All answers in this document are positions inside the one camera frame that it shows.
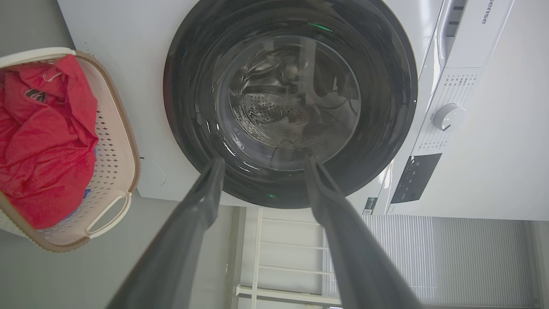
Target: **white metal bar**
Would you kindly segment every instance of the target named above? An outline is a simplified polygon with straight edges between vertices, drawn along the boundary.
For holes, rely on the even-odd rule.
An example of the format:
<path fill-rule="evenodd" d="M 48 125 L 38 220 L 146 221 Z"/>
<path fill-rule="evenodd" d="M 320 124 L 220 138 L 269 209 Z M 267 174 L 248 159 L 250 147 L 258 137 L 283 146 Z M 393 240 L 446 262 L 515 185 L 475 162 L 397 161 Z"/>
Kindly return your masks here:
<path fill-rule="evenodd" d="M 251 288 L 257 290 L 257 278 L 259 276 L 259 247 L 261 245 L 261 219 L 263 216 L 263 209 L 257 210 L 257 225 L 255 227 L 255 252 L 254 252 L 254 270 L 251 280 Z M 256 309 L 257 295 L 251 296 L 251 309 Z"/>
<path fill-rule="evenodd" d="M 316 222 L 307 222 L 307 221 L 292 221 L 292 220 L 280 220 L 280 219 L 263 219 L 263 221 L 267 222 L 278 222 L 278 223 L 293 223 L 293 224 L 305 224 L 305 225 L 315 225 L 320 226 L 320 224 Z"/>
<path fill-rule="evenodd" d="M 259 267 L 260 268 L 266 268 L 266 269 L 276 269 L 278 271 L 307 273 L 307 274 L 319 274 L 319 275 L 333 275 L 334 274 L 334 273 L 331 273 L 331 272 L 310 271 L 308 269 L 297 269 L 297 268 L 287 268 L 287 267 L 278 267 L 278 266 L 259 265 Z"/>
<path fill-rule="evenodd" d="M 261 243 L 262 244 L 268 244 L 268 245 L 284 246 L 284 247 L 315 249 L 315 250 L 330 250 L 330 248 L 328 248 L 328 247 L 314 247 L 314 246 L 305 246 L 305 245 L 283 244 L 282 242 L 262 241 Z"/>
<path fill-rule="evenodd" d="M 334 297 L 326 297 L 308 293 L 296 293 L 278 290 L 257 289 L 253 290 L 249 286 L 237 286 L 236 295 L 246 294 L 251 297 L 269 297 L 274 299 L 294 300 L 317 304 L 326 304 L 329 306 L 341 306 L 341 300 Z"/>

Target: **gray floor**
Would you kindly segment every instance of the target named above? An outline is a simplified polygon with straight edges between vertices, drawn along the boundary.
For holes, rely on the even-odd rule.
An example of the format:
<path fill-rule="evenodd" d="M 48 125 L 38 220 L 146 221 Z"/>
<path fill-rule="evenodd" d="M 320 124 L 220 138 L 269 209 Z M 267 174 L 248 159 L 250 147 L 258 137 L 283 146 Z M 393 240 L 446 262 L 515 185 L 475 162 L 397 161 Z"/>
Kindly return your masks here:
<path fill-rule="evenodd" d="M 55 0 L 0 1 L 0 56 L 41 47 L 74 48 Z M 68 253 L 44 251 L 0 230 L 0 308 L 103 308 L 176 202 L 140 197 L 108 233 Z M 232 207 L 206 232 L 191 308 L 223 307 Z"/>

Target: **sticker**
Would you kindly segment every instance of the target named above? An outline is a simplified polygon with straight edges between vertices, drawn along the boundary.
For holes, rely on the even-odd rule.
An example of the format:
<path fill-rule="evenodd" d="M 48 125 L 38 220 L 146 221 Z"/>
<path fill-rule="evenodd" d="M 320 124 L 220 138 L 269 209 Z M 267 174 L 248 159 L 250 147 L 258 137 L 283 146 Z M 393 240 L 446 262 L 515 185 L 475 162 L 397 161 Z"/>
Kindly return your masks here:
<path fill-rule="evenodd" d="M 372 214 L 374 211 L 374 208 L 376 207 L 377 197 L 369 197 L 368 201 L 366 202 L 366 206 L 364 206 L 364 210 L 362 211 L 362 214 L 364 216 Z"/>

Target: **red towel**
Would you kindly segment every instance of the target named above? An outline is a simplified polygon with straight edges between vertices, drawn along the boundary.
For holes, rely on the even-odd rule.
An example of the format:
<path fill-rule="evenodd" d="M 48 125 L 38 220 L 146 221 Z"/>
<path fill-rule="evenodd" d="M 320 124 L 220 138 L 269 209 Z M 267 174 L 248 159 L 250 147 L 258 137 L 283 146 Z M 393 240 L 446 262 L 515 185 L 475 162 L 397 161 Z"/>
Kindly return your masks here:
<path fill-rule="evenodd" d="M 0 191 L 30 225 L 56 225 L 93 175 L 97 100 L 72 55 L 0 69 Z"/>

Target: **white dial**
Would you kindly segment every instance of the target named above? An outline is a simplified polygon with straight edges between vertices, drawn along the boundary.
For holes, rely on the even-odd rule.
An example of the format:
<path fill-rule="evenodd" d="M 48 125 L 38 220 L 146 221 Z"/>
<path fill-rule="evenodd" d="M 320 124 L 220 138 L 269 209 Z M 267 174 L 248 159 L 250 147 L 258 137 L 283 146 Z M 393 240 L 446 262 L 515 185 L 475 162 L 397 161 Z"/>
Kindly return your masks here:
<path fill-rule="evenodd" d="M 465 109 L 456 104 L 442 106 L 435 114 L 433 124 L 444 132 L 450 132 L 459 127 L 465 120 Z"/>

